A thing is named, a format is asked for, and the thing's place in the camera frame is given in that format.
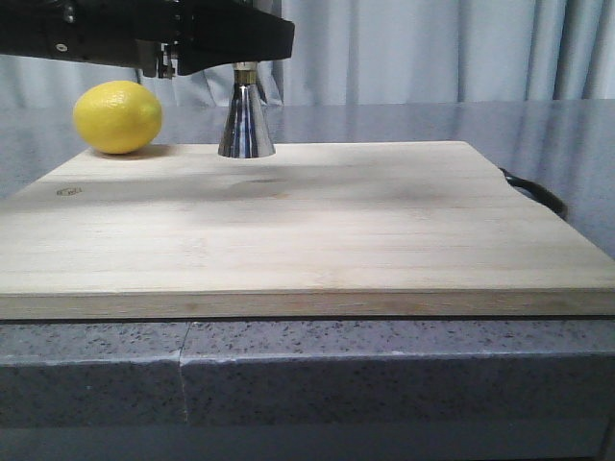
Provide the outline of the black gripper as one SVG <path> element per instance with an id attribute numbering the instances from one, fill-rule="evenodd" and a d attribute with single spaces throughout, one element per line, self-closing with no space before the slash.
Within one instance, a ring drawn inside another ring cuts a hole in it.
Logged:
<path id="1" fill-rule="evenodd" d="M 3 1 L 3 55 L 139 69 L 162 77 L 177 44 L 180 75 L 292 56 L 295 26 L 236 1 Z"/>

